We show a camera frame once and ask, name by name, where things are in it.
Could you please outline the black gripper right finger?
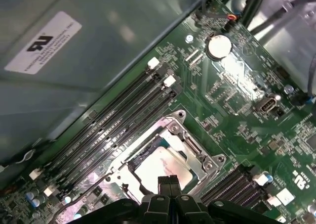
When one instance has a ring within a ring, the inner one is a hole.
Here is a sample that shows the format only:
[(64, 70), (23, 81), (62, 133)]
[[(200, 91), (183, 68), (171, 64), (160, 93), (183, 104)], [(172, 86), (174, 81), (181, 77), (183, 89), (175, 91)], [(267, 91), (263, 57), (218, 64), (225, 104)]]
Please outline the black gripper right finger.
[(276, 220), (229, 201), (212, 201), (205, 206), (195, 197), (183, 195), (177, 176), (169, 176), (173, 199), (169, 208), (170, 224), (277, 224)]

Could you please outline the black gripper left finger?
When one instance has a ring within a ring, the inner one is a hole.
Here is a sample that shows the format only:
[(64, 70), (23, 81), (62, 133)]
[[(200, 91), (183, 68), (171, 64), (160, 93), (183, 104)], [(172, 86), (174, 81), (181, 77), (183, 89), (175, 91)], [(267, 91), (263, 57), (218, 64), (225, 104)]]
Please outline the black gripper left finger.
[(80, 224), (169, 224), (170, 176), (157, 178), (158, 193), (144, 185), (141, 203), (133, 199), (120, 199), (79, 218)]

